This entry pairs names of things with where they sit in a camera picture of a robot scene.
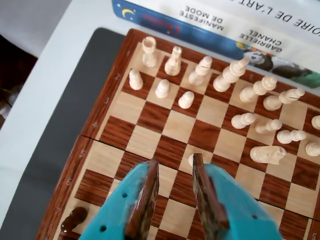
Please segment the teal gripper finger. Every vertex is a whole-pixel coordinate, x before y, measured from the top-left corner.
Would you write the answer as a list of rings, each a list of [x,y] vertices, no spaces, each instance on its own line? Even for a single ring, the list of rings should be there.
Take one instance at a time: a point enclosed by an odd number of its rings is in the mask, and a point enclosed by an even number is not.
[[[104,202],[81,240],[146,240],[159,192],[159,162],[136,164]]]
[[[281,240],[276,222],[223,168],[192,154],[192,188],[207,240]]]

